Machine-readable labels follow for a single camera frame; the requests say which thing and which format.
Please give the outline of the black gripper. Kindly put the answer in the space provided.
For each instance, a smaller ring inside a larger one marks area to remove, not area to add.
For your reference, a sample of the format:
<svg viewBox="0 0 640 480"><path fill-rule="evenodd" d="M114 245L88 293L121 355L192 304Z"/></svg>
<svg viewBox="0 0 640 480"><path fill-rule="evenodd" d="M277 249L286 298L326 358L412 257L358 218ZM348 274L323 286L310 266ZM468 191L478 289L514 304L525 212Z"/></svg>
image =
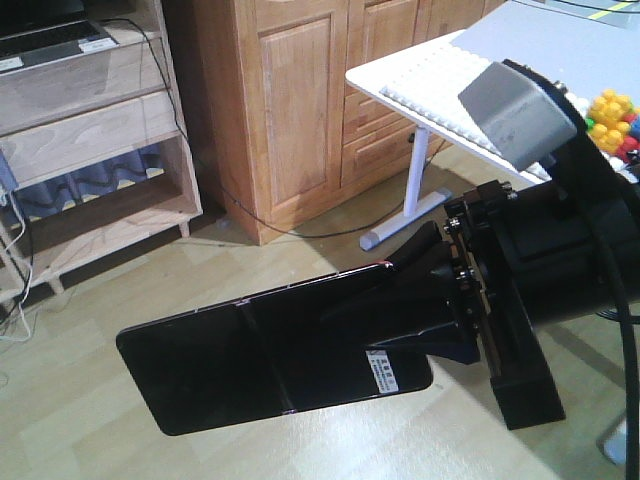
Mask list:
<svg viewBox="0 0 640 480"><path fill-rule="evenodd" d="M491 389L510 430L566 418L500 243L505 234L498 215L516 197L509 184L490 181L445 204L445 230L462 264L478 276L475 292L483 312L477 328ZM370 350L477 363L476 334L458 282L433 276L450 261L449 243L437 223L424 223L387 260L396 278L325 310L322 324Z"/></svg>

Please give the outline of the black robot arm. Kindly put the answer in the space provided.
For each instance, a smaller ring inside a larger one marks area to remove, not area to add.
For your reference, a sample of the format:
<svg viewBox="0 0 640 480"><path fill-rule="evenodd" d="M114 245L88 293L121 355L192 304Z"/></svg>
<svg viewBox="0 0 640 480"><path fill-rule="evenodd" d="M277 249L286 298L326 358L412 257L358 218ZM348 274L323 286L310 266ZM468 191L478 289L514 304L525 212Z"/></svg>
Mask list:
<svg viewBox="0 0 640 480"><path fill-rule="evenodd" d="M332 338L385 354L383 393L416 388L421 355L485 360L506 425L565 416L535 328L606 307L622 330L626 388L638 397L633 319L639 297L639 187L616 173L549 80L512 61L461 93L473 121L517 169L547 182L491 181L449 201L388 259L388 278L321 315Z"/></svg>

